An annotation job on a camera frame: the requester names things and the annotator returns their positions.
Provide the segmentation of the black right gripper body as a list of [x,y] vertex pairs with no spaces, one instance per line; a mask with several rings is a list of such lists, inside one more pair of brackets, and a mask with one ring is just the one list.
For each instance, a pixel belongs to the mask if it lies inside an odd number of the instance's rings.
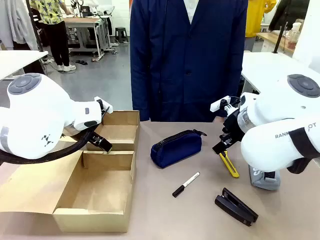
[[222,128],[223,134],[220,135],[220,140],[224,144],[225,148],[229,148],[237,142],[241,142],[245,133],[241,130],[238,124],[238,115],[240,110],[237,109],[231,115],[229,115],[223,125]]

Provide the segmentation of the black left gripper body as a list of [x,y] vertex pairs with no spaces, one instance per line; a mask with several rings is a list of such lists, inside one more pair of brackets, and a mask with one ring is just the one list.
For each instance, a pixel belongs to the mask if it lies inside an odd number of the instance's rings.
[[90,133],[88,142],[95,147],[102,148],[104,146],[104,138],[94,131]]

